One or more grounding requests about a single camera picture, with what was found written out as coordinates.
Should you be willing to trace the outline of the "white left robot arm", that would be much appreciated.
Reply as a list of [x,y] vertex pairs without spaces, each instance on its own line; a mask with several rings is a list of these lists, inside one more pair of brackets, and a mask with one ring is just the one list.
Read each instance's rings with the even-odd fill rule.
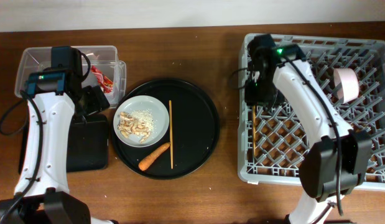
[[0,201],[0,223],[101,223],[69,194],[67,148],[71,120],[108,107],[87,74],[69,69],[31,73],[20,92],[29,109],[29,133],[12,199]]

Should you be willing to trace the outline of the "orange carrot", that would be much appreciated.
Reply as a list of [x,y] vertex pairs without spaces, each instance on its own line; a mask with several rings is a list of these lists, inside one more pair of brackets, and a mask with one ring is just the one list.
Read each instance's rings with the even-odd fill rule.
[[161,154],[163,154],[166,150],[168,150],[170,146],[171,146],[170,142],[167,142],[159,146],[157,149],[152,151],[148,156],[143,158],[143,160],[139,163],[138,168],[141,171],[147,170]]

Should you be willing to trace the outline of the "grey dishwasher rack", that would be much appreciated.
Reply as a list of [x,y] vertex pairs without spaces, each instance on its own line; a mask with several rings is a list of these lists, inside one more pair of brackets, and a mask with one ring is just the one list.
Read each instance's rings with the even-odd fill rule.
[[[277,45],[297,44],[341,117],[372,139],[363,190],[385,192],[385,41],[301,35],[273,35]],[[357,99],[336,98],[333,70],[350,68],[359,81]],[[304,129],[289,105],[256,107],[256,152],[253,156],[252,107],[239,102],[238,176],[250,184],[299,185],[299,166],[308,152]]]

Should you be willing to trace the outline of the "peanut shells food scraps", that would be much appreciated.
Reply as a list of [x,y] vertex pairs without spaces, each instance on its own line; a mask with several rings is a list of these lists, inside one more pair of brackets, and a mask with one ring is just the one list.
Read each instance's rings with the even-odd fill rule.
[[119,118],[118,130],[124,138],[135,135],[140,137],[139,143],[145,143],[154,130],[153,115],[148,110],[122,111]]

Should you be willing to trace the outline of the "grey plate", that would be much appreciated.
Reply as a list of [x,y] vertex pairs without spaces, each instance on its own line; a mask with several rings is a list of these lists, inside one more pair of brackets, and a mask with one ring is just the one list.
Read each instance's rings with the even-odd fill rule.
[[[152,113],[154,119],[154,130],[145,143],[139,143],[140,137],[135,135],[130,135],[129,138],[124,138],[118,130],[120,112],[124,111],[130,113],[137,110],[148,110]],[[154,97],[146,95],[134,96],[127,99],[118,106],[113,118],[113,128],[118,139],[128,146],[151,146],[159,142],[159,140],[161,140],[167,132],[169,128],[169,112],[164,104]]]

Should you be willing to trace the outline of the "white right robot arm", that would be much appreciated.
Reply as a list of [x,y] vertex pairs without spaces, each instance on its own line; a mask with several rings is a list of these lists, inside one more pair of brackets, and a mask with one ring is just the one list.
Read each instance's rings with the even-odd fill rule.
[[336,111],[297,44],[278,46],[271,35],[261,34],[244,50],[249,59],[245,102],[265,109],[288,102],[310,148],[299,167],[304,191],[285,223],[324,223],[333,208],[342,215],[342,198],[365,180],[371,137]]

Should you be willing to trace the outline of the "wooden chopstick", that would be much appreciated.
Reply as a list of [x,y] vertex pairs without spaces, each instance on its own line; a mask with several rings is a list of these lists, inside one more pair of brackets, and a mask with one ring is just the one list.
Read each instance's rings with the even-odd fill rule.
[[257,156],[256,152],[256,105],[252,106],[252,142],[253,142],[253,156]]
[[173,127],[172,127],[172,101],[169,100],[169,133],[170,133],[170,168],[174,168]]

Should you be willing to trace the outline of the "round black tray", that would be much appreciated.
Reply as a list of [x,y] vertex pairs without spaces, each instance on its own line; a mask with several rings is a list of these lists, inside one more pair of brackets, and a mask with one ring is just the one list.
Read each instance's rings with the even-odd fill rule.
[[134,96],[152,96],[165,107],[172,102],[172,134],[174,167],[170,167],[170,151],[161,154],[147,170],[139,163],[159,146],[170,141],[166,131],[159,142],[144,147],[132,147],[112,130],[112,144],[120,159],[134,172],[152,179],[166,180],[185,176],[201,167],[214,151],[220,135],[220,119],[211,98],[198,86],[176,78],[161,78],[146,82],[121,99],[124,103]]

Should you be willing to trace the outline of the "white bowl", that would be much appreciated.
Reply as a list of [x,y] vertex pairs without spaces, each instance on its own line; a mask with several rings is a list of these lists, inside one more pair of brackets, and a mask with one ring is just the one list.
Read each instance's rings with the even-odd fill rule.
[[334,84],[340,88],[336,96],[343,103],[355,100],[359,95],[359,83],[354,70],[350,68],[336,68],[333,71]]

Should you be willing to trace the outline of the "black rectangular tray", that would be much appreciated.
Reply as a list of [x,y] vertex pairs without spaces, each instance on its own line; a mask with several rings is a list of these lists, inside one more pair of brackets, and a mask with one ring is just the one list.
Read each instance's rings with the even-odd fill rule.
[[103,114],[88,116],[85,121],[71,122],[67,172],[105,169],[108,165],[109,124]]

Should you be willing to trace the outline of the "red snack wrapper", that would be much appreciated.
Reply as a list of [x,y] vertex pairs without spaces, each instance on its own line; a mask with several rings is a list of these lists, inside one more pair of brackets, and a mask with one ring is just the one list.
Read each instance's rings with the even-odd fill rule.
[[111,93],[113,91],[113,81],[104,75],[101,70],[92,65],[90,71],[95,75],[103,93]]

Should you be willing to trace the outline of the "clear plastic bin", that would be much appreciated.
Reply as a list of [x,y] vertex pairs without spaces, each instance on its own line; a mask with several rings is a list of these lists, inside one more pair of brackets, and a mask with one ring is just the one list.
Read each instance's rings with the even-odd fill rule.
[[[118,50],[113,45],[81,45],[76,47],[86,54],[92,66],[96,67],[113,82],[113,90],[105,94],[111,108],[116,108],[126,92],[126,63],[118,58]],[[51,66],[50,47],[30,47],[23,51],[18,67],[14,94],[20,91],[31,73],[40,72]]]

